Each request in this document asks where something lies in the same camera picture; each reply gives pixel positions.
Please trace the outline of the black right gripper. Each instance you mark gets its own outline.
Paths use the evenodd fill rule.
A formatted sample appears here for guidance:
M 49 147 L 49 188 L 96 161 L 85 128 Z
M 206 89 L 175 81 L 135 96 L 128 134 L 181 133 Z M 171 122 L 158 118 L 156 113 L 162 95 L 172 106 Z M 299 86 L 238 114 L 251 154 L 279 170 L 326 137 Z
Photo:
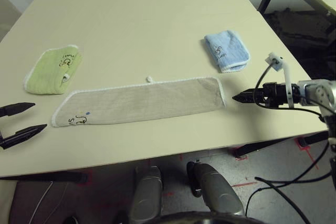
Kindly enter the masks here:
M 251 88 L 240 92 L 238 95 L 232 97 L 233 100 L 240 103 L 263 103 L 267 108 L 279 108 L 280 105 L 288 104 L 289 106 L 298 103 L 298 85 L 291 85 L 291 98 L 288 101 L 288 91 L 285 84 L 278 84 L 276 82 L 264 83 L 262 88 Z

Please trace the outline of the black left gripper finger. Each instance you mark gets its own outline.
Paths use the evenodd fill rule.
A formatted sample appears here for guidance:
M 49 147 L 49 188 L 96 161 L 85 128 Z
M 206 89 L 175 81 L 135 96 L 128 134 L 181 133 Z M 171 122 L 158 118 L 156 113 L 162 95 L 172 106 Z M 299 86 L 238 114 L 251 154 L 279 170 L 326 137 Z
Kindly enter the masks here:
M 15 114 L 22 113 L 23 111 L 35 106 L 35 103 L 30 102 L 22 102 L 22 103 L 15 103 L 0 107 L 0 117 L 4 116 L 12 116 Z
M 1 135 L 1 148 L 6 150 L 17 144 L 25 142 L 33 136 L 39 134 L 47 124 L 35 125 L 16 132 L 14 135 L 3 138 Z

